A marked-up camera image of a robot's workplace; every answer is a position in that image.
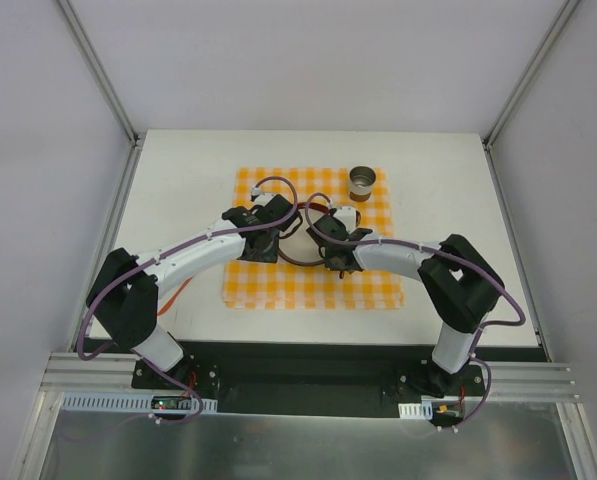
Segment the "yellow white checkered cloth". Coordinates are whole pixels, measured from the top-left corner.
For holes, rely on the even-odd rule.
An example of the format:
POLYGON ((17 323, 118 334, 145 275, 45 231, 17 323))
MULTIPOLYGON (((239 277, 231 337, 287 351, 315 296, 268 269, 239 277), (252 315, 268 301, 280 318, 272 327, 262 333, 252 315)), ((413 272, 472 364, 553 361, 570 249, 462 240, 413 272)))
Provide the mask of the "yellow white checkered cloth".
MULTIPOLYGON (((296 188, 301 201, 312 193, 327 195, 336 206, 360 212, 360 225, 377 233, 394 233, 386 173, 378 169, 370 198, 349 198, 346 168, 241 167, 236 173, 233 204, 250 207, 254 185, 268 176, 282 176, 296 188)), ((343 278, 324 266, 297 266, 279 259, 275 264, 232 261, 224 267, 222 300, 235 309, 299 310, 399 309, 405 305, 403 281, 385 272, 367 271, 343 278)))

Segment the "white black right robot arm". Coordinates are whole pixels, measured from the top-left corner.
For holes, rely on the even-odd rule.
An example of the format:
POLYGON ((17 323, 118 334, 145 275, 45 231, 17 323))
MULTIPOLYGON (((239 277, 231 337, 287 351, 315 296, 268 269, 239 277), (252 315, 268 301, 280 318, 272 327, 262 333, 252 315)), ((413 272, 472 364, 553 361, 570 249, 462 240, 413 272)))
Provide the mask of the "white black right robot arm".
POLYGON ((366 228, 350 232, 331 215, 311 224, 307 233, 330 271, 386 272, 422 283, 443 322, 431 354, 429 385, 444 395, 459 388, 476 331, 504 289, 502 279, 473 245, 452 234, 439 243, 407 246, 366 228))

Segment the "red rimmed cream plate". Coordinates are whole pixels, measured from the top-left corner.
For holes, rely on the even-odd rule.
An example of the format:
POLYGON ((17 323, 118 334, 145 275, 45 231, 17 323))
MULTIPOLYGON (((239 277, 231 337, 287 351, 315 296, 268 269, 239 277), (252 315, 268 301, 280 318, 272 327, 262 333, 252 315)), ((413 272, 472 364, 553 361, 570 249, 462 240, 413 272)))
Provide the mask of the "red rimmed cream plate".
POLYGON ((279 240, 279 256, 289 264, 299 267, 322 265, 324 259, 318 245, 307 233, 308 224, 304 219, 304 203, 299 205, 299 218, 289 231, 279 240))

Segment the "metal cup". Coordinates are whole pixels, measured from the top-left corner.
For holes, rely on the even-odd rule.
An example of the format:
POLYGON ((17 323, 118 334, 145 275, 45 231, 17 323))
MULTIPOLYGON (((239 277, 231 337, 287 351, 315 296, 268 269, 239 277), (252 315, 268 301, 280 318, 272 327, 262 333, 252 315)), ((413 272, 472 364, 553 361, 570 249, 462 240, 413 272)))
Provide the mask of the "metal cup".
POLYGON ((348 196, 356 202, 367 201, 377 181, 376 172, 368 166, 353 167, 348 174, 348 196))

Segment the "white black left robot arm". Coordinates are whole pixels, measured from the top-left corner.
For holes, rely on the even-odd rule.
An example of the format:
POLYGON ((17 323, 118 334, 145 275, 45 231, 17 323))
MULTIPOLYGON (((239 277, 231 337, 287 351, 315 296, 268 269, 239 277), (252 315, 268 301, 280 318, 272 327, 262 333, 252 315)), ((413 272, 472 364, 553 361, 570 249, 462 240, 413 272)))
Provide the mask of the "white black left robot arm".
POLYGON ((192 370, 191 359, 158 324, 159 301, 217 265, 276 262, 279 235, 298 218, 294 203, 280 194, 262 194, 254 207, 232 207, 177 245, 140 255, 118 248, 105 258, 87 295, 86 318, 95 318, 112 343, 154 366, 155 377, 166 388, 180 388, 192 370))

